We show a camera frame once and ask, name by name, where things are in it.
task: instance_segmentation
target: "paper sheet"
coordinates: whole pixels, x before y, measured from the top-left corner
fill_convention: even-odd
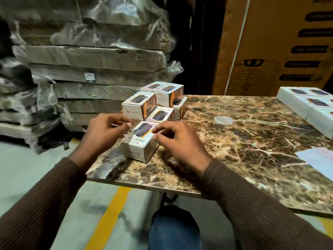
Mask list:
[[[315,147],[297,152],[296,155],[333,181],[333,151]]]

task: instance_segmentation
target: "forearm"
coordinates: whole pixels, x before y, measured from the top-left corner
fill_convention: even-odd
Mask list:
[[[0,218],[1,249],[49,249],[85,170],[63,158]]]
[[[333,240],[278,200],[214,159],[202,177],[207,190],[250,248],[329,249]]]

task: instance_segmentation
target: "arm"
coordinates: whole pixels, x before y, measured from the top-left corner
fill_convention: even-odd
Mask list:
[[[63,158],[0,218],[1,249],[50,249],[67,209],[98,155],[112,147],[131,123],[120,114],[100,114],[77,149]]]
[[[193,126],[163,122],[156,141],[192,168],[250,249],[331,249],[333,240],[206,151]]]
[[[249,248],[331,249],[333,240],[214,159],[202,182]]]

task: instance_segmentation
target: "floor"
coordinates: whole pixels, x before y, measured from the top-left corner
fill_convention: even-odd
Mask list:
[[[67,151],[58,147],[37,156],[27,147],[0,142],[0,188],[6,189],[0,192],[0,215],[76,145],[73,141]],[[151,191],[86,182],[67,211],[52,250],[147,249],[150,219],[158,201],[159,194]],[[175,204],[192,213],[204,250],[235,249],[231,224],[216,202],[179,197]],[[302,217],[323,232],[331,230],[327,226],[331,221],[325,224],[314,217]]]

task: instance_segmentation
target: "left hand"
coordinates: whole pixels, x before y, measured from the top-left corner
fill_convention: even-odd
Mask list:
[[[124,134],[134,124],[133,120],[123,114],[99,114],[89,122],[87,132],[75,151],[69,158],[78,166],[89,167],[97,157],[107,151],[124,137]]]

